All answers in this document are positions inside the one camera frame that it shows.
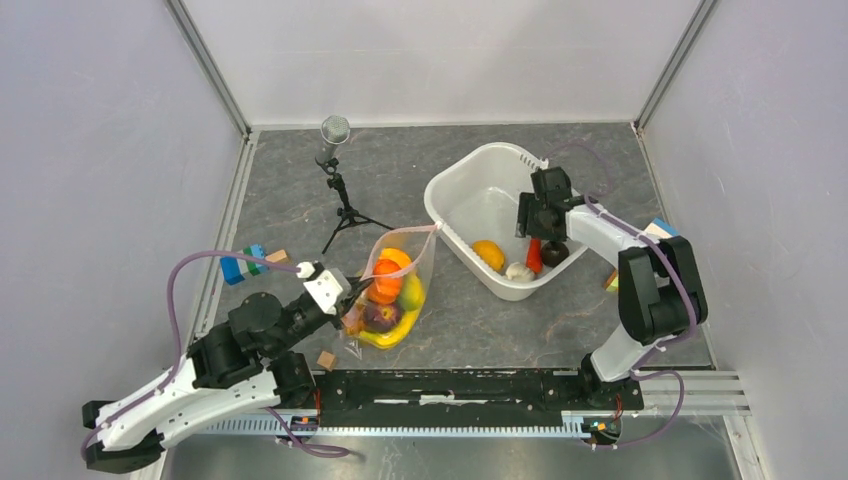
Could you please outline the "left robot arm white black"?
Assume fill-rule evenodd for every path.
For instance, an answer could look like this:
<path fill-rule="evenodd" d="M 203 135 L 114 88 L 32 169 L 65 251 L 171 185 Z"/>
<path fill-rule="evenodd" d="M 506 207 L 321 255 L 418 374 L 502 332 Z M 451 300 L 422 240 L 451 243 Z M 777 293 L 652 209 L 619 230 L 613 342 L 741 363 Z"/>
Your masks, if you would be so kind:
<path fill-rule="evenodd" d="M 369 285 L 328 270 L 288 304 L 267 292 L 249 295 L 149 385 L 122 400 L 83 406 L 90 431 L 82 448 L 87 468 L 130 473 L 232 415 L 313 406 L 315 379 L 304 354 L 293 348 L 327 324 L 341 329 L 343 316 Z"/>

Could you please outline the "white plastic basin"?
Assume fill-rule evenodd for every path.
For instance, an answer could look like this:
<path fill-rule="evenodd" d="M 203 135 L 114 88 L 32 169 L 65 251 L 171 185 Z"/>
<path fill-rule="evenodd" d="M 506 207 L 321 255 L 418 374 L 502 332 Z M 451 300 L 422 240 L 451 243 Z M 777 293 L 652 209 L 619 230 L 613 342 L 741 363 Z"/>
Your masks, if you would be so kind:
<path fill-rule="evenodd" d="M 548 166 L 526 149 L 506 142 L 484 144 L 435 175 L 424 192 L 430 218 L 441 225 L 440 237 L 463 264 L 495 296 L 522 301 L 568 269 L 587 247 L 567 241 L 569 256 L 546 267 L 529 282 L 509 280 L 489 267 L 472 249 L 480 240 L 494 242 L 506 265 L 522 262 L 530 246 L 515 236 L 519 195 L 532 190 L 531 173 Z"/>

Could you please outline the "yellow toy bananas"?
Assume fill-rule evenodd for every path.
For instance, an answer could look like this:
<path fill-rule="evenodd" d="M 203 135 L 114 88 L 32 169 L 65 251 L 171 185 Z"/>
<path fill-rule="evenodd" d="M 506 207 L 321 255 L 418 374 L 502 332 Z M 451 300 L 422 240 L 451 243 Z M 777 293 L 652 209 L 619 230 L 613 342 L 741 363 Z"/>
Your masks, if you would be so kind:
<path fill-rule="evenodd" d="M 400 320 L 400 323 L 390 332 L 386 334 L 376 334 L 370 333 L 363 330 L 363 316 L 361 317 L 361 325 L 362 329 L 355 335 L 355 337 L 369 344 L 373 347 L 382 350 L 388 350 L 397 346 L 400 342 L 402 342 L 408 334 L 411 332 L 412 328 L 415 326 L 422 309 L 416 311 L 404 311 L 403 317 Z"/>

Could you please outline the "dark red toy fruit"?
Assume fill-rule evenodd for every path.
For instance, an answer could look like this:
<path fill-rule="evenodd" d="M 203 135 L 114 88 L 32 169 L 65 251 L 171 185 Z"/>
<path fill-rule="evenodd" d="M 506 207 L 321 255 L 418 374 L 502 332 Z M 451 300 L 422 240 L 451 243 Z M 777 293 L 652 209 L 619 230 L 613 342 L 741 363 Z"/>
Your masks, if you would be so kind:
<path fill-rule="evenodd" d="M 363 312 L 363 330 L 386 334 L 393 330 L 402 319 L 404 311 L 396 304 L 378 304 L 367 302 Z"/>

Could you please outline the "red toy chili pepper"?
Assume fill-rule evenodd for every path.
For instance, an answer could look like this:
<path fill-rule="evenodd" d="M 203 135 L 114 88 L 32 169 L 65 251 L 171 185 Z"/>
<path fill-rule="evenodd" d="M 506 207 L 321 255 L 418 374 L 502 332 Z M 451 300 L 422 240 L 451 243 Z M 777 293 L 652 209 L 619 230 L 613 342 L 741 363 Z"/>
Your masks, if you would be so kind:
<path fill-rule="evenodd" d="M 541 240 L 538 238 L 532 238 L 527 248 L 525 266 L 536 275 L 540 274 L 544 269 L 541 249 Z"/>

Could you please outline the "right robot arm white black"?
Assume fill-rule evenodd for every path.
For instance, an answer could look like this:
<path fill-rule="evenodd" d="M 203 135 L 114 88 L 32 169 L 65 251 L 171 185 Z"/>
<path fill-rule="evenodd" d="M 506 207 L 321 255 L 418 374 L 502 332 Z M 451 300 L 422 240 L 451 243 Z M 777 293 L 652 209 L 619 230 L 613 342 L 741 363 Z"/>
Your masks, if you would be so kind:
<path fill-rule="evenodd" d="M 619 325 L 579 368 L 577 392 L 602 408 L 656 351 L 692 336 L 708 305 L 691 243 L 677 235 L 658 238 L 609 213 L 588 194 L 579 195 L 560 167 L 537 169 L 532 189 L 519 196 L 516 235 L 549 242 L 576 241 L 618 273 Z"/>

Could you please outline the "orange yellow bell pepper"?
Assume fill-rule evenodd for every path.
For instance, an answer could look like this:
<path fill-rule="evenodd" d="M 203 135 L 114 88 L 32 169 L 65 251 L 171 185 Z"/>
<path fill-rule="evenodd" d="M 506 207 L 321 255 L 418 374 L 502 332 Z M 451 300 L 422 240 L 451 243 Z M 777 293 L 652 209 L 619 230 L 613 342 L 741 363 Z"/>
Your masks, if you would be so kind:
<path fill-rule="evenodd" d="M 399 269 L 406 268 L 412 264 L 412 260 L 407 253 L 398 248 L 384 248 L 381 250 L 378 260 L 387 260 L 391 261 L 397 265 Z"/>

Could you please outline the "orange toy pumpkin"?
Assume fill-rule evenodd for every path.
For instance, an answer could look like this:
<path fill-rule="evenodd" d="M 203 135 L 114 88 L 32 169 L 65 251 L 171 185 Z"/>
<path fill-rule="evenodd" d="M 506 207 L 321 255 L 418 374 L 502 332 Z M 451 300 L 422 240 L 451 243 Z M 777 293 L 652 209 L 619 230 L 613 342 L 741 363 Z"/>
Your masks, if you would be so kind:
<path fill-rule="evenodd" d="M 369 301 L 378 304 L 391 304 L 401 291 L 404 283 L 403 277 L 389 277 L 400 271 L 396 264 L 391 261 L 377 260 L 374 266 L 374 281 L 367 290 Z"/>

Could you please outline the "clear zip top bag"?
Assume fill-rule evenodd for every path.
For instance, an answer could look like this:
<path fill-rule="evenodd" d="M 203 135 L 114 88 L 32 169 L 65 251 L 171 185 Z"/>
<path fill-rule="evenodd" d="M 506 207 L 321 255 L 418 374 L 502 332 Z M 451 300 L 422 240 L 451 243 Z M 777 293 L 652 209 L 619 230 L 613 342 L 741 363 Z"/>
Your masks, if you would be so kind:
<path fill-rule="evenodd" d="M 440 223 L 383 234 L 359 279 L 367 286 L 342 320 L 356 341 L 390 350 L 407 338 L 426 304 L 434 273 Z"/>

